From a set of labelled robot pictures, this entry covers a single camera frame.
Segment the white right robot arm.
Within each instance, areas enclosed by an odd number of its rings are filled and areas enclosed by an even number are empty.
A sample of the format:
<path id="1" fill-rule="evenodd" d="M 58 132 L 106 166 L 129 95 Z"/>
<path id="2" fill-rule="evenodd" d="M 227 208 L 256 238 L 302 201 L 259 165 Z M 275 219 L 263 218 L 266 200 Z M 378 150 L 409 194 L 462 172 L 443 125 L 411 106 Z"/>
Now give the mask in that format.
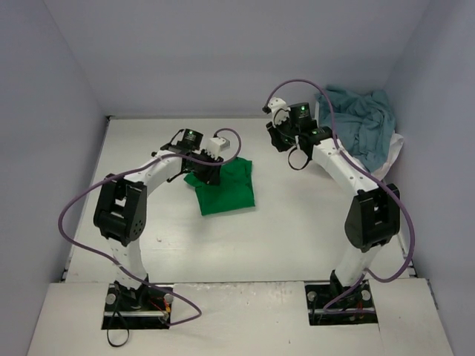
<path id="1" fill-rule="evenodd" d="M 330 300 L 344 306 L 356 294 L 354 284 L 366 273 L 381 250 L 399 233 L 399 207 L 387 192 L 356 170 L 360 165 L 346 160 L 342 144 L 336 145 L 329 127 L 320 127 L 311 117 L 307 102 L 288 105 L 273 97 L 263 108 L 272 115 L 266 124 L 272 145 L 280 152 L 303 151 L 307 162 L 322 167 L 350 195 L 344 222 L 348 246 L 330 275 Z"/>

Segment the green t shirt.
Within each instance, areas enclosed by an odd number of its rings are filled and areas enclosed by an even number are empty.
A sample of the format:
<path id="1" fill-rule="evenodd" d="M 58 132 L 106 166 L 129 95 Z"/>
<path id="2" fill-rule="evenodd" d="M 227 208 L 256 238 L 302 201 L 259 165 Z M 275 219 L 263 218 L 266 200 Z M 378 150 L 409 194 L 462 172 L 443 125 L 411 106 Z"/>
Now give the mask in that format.
<path id="1" fill-rule="evenodd" d="M 194 174 L 184 181 L 194 189 L 202 216 L 227 213 L 255 207 L 252 170 L 252 160 L 238 157 L 222 166 L 219 185 L 207 185 Z"/>

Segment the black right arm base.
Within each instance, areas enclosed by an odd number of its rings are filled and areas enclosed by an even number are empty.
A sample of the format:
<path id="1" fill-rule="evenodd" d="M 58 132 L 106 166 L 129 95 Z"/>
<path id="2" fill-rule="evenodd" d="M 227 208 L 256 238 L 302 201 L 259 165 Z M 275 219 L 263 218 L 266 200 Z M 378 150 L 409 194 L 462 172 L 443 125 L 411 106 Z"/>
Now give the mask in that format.
<path id="1" fill-rule="evenodd" d="M 355 326 L 379 322 L 368 280 L 327 309 L 324 309 L 325 305 L 338 295 L 332 294 L 329 283 L 305 283 L 304 291 L 311 326 Z"/>

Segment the grey-blue t shirt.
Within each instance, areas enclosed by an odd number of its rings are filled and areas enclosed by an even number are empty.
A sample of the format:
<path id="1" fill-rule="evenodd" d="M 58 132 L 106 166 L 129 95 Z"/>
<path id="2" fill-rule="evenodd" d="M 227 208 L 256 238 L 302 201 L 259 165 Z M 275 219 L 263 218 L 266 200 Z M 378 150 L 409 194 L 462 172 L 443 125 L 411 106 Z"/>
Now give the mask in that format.
<path id="1" fill-rule="evenodd" d="M 359 94 L 329 85 L 316 96 L 318 124 L 335 127 L 348 153 L 370 172 L 383 167 L 390 154 L 396 118 L 384 90 Z"/>

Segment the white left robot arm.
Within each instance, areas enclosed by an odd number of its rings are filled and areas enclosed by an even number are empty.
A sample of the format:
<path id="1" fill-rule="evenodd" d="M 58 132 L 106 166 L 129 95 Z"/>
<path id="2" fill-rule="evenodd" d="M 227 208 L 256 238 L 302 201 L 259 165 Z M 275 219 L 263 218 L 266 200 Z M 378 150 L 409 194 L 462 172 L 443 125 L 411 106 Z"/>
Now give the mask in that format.
<path id="1" fill-rule="evenodd" d="M 148 303 L 144 284 L 148 273 L 139 242 L 147 220 L 148 196 L 163 183 L 187 173 L 206 184 L 218 185 L 221 154 L 230 146 L 229 140 L 215 135 L 202 147 L 201 133 L 190 129 L 182 132 L 182 139 L 152 153 L 141 171 L 105 183 L 96 204 L 93 223 L 119 262 L 114 284 L 122 292 L 122 303 L 134 312 Z"/>

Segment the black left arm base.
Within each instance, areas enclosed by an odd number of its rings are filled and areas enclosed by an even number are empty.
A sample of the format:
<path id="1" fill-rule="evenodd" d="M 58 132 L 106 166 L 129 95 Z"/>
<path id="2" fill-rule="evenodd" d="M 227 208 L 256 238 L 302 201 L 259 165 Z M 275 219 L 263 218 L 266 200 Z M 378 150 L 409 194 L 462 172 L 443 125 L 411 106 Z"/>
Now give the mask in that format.
<path id="1" fill-rule="evenodd" d="M 114 284 L 108 285 L 102 315 L 102 330 L 158 330 L 169 329 L 172 286 L 160 286 L 166 290 L 147 289 L 140 302 L 132 300 L 125 292 L 119 292 Z"/>

